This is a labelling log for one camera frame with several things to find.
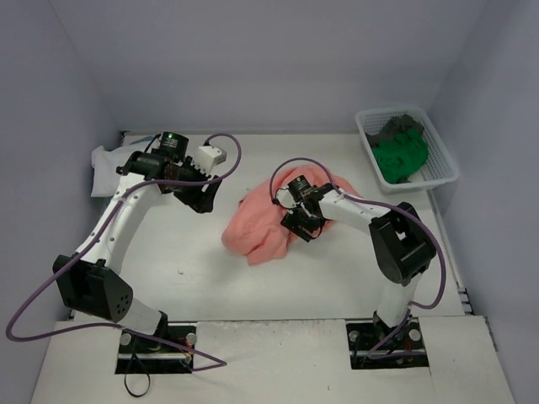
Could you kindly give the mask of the pink t shirt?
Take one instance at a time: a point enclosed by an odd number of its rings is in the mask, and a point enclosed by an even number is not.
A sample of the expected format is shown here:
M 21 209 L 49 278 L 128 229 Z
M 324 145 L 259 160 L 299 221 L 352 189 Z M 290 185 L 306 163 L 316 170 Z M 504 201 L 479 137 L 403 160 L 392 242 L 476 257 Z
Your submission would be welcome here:
M 284 187 L 300 175 L 305 175 L 312 185 L 321 186 L 328 182 L 323 170 L 311 164 L 278 173 L 274 186 Z M 334 176 L 334 181 L 347 193 L 360 196 L 344 178 Z M 268 178 L 240 199 L 236 212 L 221 235 L 221 242 L 229 252 L 244 256 L 248 265 L 281 259 L 286 256 L 289 245 L 298 238 L 280 224 L 284 214 L 285 210 L 270 201 Z

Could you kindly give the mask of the white t shirt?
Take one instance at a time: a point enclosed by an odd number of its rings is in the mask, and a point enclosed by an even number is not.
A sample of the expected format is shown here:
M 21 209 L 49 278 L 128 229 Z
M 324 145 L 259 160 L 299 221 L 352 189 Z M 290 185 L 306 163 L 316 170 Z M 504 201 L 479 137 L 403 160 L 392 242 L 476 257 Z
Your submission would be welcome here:
M 131 144 L 123 145 L 112 151 L 99 146 L 92 151 L 91 166 L 93 168 L 92 198 L 106 198 L 115 194 L 120 182 L 117 167 L 123 167 L 133 152 L 143 151 L 152 140 L 145 136 Z

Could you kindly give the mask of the white laundry basket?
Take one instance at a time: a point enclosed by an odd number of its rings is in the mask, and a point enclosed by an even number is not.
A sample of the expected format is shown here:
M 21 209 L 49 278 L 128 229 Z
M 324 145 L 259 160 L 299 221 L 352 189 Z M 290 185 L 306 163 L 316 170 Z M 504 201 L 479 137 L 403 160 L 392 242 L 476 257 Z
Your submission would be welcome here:
M 391 184 L 382 176 L 367 136 L 377 135 L 391 118 L 401 117 L 404 114 L 409 115 L 424 127 L 423 139 L 428 147 L 429 155 L 425 164 L 416 173 L 409 176 L 406 182 Z M 398 104 L 386 108 L 364 109 L 355 114 L 355 123 L 359 131 L 360 144 L 370 160 L 371 169 L 384 194 L 431 190 L 458 179 L 459 172 L 451 154 L 447 151 L 429 116 L 420 107 Z

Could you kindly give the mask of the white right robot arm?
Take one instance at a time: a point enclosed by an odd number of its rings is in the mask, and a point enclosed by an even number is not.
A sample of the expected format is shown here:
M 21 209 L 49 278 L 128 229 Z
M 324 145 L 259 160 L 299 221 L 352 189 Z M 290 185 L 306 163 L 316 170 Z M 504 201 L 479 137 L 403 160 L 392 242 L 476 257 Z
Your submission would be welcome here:
M 317 237 L 330 221 L 371 237 L 377 267 L 388 281 L 373 315 L 372 335 L 383 347 L 399 341 L 403 336 L 400 322 L 419 278 L 437 254 L 414 207 L 408 203 L 392 209 L 370 205 L 331 183 L 311 185 L 304 176 L 278 189 L 273 202 L 286 211 L 281 225 L 306 242 Z

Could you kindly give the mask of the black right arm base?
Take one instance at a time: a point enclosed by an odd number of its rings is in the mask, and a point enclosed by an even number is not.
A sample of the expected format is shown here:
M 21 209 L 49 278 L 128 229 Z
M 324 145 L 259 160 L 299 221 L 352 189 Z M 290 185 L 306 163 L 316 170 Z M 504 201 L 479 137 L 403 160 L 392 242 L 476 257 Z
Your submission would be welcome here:
M 352 370 L 412 369 L 430 366 L 419 319 L 410 317 L 396 337 L 369 352 L 385 337 L 372 322 L 346 322 Z

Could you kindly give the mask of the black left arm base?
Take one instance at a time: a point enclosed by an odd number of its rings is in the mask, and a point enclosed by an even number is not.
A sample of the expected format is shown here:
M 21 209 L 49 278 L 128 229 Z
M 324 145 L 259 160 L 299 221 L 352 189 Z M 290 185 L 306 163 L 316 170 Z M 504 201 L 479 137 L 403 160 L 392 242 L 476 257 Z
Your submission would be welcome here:
M 167 344 L 123 331 L 120 335 L 115 365 L 117 375 L 191 374 L 193 354 Z

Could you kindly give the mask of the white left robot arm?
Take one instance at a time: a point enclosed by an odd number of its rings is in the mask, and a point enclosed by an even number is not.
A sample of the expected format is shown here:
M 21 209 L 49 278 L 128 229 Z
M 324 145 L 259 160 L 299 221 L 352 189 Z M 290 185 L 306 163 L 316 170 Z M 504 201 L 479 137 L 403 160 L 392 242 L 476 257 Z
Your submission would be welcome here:
M 227 154 L 206 142 L 189 156 L 188 143 L 165 132 L 158 147 L 132 152 L 116 169 L 119 185 L 91 235 L 72 256 L 60 255 L 53 264 L 66 307 L 139 332 L 138 343 L 152 354 L 168 344 L 168 317 L 140 302 L 120 273 L 142 220 L 162 195 L 172 194 L 196 213 L 212 212 L 221 184 L 212 170 Z

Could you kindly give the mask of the dark green basket t shirt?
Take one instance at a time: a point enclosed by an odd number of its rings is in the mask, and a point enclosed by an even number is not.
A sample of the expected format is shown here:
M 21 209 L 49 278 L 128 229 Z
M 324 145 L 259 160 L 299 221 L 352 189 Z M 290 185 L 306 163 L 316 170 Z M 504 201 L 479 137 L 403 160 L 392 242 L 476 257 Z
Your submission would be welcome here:
M 372 148 L 372 153 L 384 180 L 390 184 L 418 172 L 429 157 L 428 146 L 416 129 L 398 133 L 390 141 L 381 141 Z

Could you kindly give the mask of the dark grey basket t shirt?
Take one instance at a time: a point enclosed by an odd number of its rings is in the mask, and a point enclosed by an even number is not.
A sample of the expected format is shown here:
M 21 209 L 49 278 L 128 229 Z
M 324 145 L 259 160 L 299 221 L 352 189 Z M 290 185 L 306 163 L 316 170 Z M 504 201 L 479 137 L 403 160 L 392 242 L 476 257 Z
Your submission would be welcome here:
M 383 141 L 393 141 L 397 135 L 406 133 L 408 130 L 415 130 L 420 135 L 423 135 L 424 126 L 409 114 L 403 114 L 402 116 L 392 117 L 377 134 L 366 134 L 366 138 L 369 146 L 373 148 Z

